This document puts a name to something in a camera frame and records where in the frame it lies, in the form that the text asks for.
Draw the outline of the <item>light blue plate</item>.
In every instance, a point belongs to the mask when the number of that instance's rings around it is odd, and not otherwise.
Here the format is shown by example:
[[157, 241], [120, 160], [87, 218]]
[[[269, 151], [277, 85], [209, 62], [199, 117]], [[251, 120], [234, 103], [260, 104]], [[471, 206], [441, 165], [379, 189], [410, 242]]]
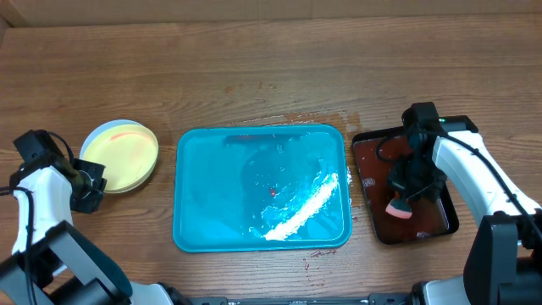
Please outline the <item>light blue plate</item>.
[[129, 119], [116, 119], [98, 126], [84, 141], [80, 159], [101, 163], [109, 160], [109, 154], [123, 155], [134, 149], [136, 144], [152, 139], [146, 127]]

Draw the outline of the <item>pink and green sponge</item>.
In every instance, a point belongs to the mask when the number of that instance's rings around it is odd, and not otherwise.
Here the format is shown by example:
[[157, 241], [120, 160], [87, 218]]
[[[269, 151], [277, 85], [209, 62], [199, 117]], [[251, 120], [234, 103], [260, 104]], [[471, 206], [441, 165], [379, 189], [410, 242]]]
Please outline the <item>pink and green sponge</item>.
[[385, 212], [398, 219], [410, 219], [412, 217], [412, 208], [407, 200], [394, 197], [385, 208]]

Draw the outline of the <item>yellow plate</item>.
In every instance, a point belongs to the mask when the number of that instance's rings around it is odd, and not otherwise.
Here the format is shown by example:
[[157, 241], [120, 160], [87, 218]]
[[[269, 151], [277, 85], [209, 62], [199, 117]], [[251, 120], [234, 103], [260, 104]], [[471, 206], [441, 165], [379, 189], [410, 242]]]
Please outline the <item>yellow plate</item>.
[[158, 161], [159, 145], [157, 137], [147, 127], [146, 132], [151, 141], [136, 144], [133, 150], [123, 155], [110, 153], [109, 160], [101, 163], [93, 162], [105, 166], [103, 177], [107, 180], [106, 193], [131, 191], [150, 177]]

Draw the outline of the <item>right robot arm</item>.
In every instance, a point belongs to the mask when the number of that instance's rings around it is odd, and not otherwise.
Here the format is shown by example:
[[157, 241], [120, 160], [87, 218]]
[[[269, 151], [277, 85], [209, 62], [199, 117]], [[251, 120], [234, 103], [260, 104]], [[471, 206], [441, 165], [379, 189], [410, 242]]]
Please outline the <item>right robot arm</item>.
[[393, 160], [387, 182], [395, 195], [386, 213], [408, 219], [411, 205], [434, 200], [446, 181], [478, 226], [461, 275], [412, 288], [412, 304], [539, 304], [541, 207], [491, 157], [465, 116], [415, 120], [398, 132], [412, 153]]

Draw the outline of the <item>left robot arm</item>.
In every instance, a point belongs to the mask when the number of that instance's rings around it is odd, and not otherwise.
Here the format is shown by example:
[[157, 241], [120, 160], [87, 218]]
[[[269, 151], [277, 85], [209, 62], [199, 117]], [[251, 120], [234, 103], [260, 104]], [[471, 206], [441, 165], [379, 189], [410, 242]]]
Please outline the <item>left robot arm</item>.
[[44, 158], [23, 164], [5, 194], [19, 204], [12, 255], [1, 263], [1, 290], [17, 304], [129, 304], [130, 281], [73, 225], [71, 208], [97, 201], [100, 166]]

